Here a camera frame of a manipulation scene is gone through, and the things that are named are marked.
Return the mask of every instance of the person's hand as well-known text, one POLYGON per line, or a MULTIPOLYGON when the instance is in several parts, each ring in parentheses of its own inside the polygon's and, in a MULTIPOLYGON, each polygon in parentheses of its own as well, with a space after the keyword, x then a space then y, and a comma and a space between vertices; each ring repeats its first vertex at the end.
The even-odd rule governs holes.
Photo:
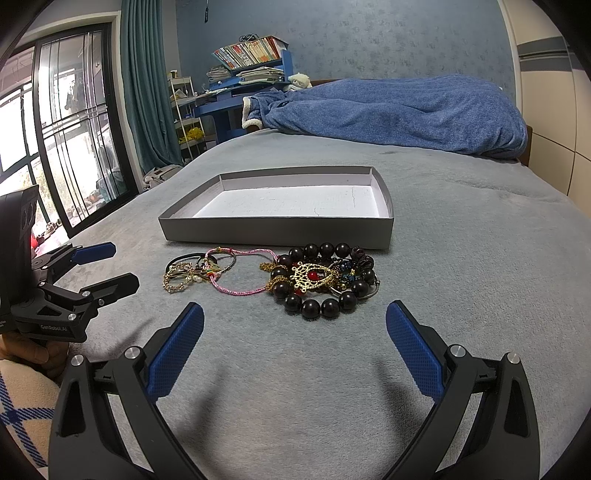
POLYGON ((69 343, 50 340, 45 347, 33 342, 19 332, 0 335, 0 359, 15 362, 24 360, 41 365, 49 378, 59 376, 66 366, 69 343))

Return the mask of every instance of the blue gripper pad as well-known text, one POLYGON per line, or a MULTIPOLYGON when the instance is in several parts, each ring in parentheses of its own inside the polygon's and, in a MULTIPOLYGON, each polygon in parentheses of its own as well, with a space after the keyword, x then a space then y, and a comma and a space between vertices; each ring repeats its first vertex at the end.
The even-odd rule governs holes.
POLYGON ((72 261, 76 265, 85 265, 87 263, 104 260, 115 256, 117 249, 111 242, 104 244, 91 245, 90 247, 79 248, 72 255, 72 261))
POLYGON ((413 322, 394 302, 386 311, 386 328, 418 389, 438 403, 444 390, 441 364, 413 322))
POLYGON ((203 333, 204 321, 201 305, 195 304, 150 363, 146 392, 152 403, 165 397, 173 389, 187 358, 203 333))

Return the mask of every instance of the jewelry pile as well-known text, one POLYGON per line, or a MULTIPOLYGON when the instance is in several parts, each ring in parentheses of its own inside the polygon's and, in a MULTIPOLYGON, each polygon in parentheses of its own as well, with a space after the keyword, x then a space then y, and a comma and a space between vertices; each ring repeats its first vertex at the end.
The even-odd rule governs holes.
POLYGON ((289 254, 279 255, 276 264, 261 264, 260 268, 271 273, 267 290, 283 300, 287 312, 301 312, 306 320, 321 314, 327 319, 337 318, 341 310, 353 310, 358 300, 369 299, 379 290, 374 259, 362 248, 347 244, 293 247, 289 254), (322 304, 315 299, 303 300, 308 291, 328 291, 338 300, 328 298, 322 304))
POLYGON ((353 310, 359 300, 373 297, 380 284, 374 272, 374 259, 366 255, 362 248, 350 248, 344 243, 334 247, 325 243, 320 247, 315 244, 308 244, 304 248, 293 247, 288 254, 279 256, 265 248, 241 251, 225 247, 212 248, 204 254, 183 255, 168 264, 163 287, 167 292, 175 293, 183 291, 193 282, 203 281, 209 281, 215 289, 234 296, 270 291, 276 299, 283 301, 286 312, 301 312, 309 321, 320 315, 332 320, 341 311, 353 310), (232 262, 221 268, 213 254, 230 255, 232 262), (269 254, 273 259, 273 262, 259 266, 270 273, 267 285, 248 291, 228 290, 219 285, 218 280, 236 264, 238 256, 261 254, 269 254), (196 259, 195 264, 190 261, 193 259, 196 259), (173 283, 179 278, 180 283, 173 283), (315 299, 303 299, 311 291, 330 293, 338 300, 331 297, 320 304, 315 299))

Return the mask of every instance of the bag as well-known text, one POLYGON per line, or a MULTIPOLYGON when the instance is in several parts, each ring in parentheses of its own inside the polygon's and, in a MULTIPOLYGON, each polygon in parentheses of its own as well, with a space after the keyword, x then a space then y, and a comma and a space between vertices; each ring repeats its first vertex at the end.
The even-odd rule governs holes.
POLYGON ((149 189, 160 185, 174 176, 182 167, 180 165, 169 165, 163 168, 153 168, 144 177, 144 183, 148 185, 149 189))

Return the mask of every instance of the pink string bracelet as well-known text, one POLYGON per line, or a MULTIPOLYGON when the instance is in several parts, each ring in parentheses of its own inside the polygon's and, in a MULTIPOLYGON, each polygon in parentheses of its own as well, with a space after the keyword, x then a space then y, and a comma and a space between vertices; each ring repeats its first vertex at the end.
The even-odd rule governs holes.
MULTIPOLYGON (((273 250, 269 250, 267 248, 255 248, 254 250, 234 250, 233 248, 224 248, 224 247, 216 247, 208 250, 205 253, 205 258, 211 254, 220 253, 220 254, 228 254, 228 255, 260 255, 263 253, 270 254, 273 257, 273 262, 277 263, 277 255, 273 250)), ((248 291, 235 291, 229 290, 227 288, 222 287, 217 283, 217 279, 222 275, 222 272, 216 271, 208 271, 206 275, 209 277, 209 281, 215 287, 216 290, 221 291, 222 293, 227 293, 228 295, 234 295, 237 297, 245 297, 247 295, 254 295, 255 293, 261 293, 267 290, 266 287, 256 288, 255 290, 248 290, 248 291)))

